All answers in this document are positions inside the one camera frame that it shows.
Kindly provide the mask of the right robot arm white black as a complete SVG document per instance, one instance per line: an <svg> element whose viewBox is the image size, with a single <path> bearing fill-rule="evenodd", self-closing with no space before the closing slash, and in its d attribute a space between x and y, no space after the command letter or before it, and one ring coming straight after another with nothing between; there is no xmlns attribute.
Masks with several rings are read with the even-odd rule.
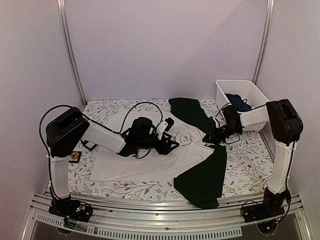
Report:
<svg viewBox="0 0 320 240"><path fill-rule="evenodd" d="M232 103L222 109L225 124L220 126L210 118L205 143L226 143L231 135L241 135L245 128L269 123L275 140L275 158L272 175L264 191L263 202L258 213L269 218L278 210L278 203L289 202L288 180L297 142L303 131L303 122L288 99L268 101L246 112L238 112Z"/></svg>

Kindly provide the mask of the white green raglan t-shirt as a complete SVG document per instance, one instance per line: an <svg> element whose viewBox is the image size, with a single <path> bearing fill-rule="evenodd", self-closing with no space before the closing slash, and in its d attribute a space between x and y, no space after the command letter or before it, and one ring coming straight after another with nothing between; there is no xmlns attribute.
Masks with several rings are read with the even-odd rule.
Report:
<svg viewBox="0 0 320 240"><path fill-rule="evenodd" d="M211 123L200 102L191 98L172 98L165 117L174 120L169 135L179 147L168 155L155 149L142 150L140 156L123 157L100 147L93 163L91 181L167 182L194 206L215 209L222 196L227 151L225 146L207 145L202 139Z"/></svg>

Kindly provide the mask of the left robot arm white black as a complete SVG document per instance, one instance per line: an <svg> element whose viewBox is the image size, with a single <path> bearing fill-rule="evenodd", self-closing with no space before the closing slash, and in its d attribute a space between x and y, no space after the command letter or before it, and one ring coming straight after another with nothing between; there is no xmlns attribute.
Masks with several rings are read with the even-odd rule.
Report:
<svg viewBox="0 0 320 240"><path fill-rule="evenodd" d="M77 107L66 105L67 111L52 120L40 140L47 152L49 190L55 209L63 216L74 213L68 186L68 164L80 141L91 142L121 157L136 156L139 150L154 149L159 155L168 155L179 143L167 132L174 125L172 118L161 118L157 125L139 116L131 126L115 131L89 118Z"/></svg>

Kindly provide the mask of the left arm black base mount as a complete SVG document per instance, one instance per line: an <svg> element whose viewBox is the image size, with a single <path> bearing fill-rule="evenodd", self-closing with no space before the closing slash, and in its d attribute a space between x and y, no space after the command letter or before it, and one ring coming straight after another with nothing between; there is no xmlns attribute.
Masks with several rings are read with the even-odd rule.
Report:
<svg viewBox="0 0 320 240"><path fill-rule="evenodd" d="M75 220L88 223L93 208L90 204L73 199L53 199L48 212L63 217L65 220Z"/></svg>

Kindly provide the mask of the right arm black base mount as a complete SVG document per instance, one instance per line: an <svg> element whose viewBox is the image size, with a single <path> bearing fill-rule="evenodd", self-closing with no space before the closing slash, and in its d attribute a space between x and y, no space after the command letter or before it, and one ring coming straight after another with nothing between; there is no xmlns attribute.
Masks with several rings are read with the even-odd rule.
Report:
<svg viewBox="0 0 320 240"><path fill-rule="evenodd" d="M283 201L282 198L264 196L262 203L243 205L240 209L240 214L244 218L245 223L283 215L285 213Z"/></svg>

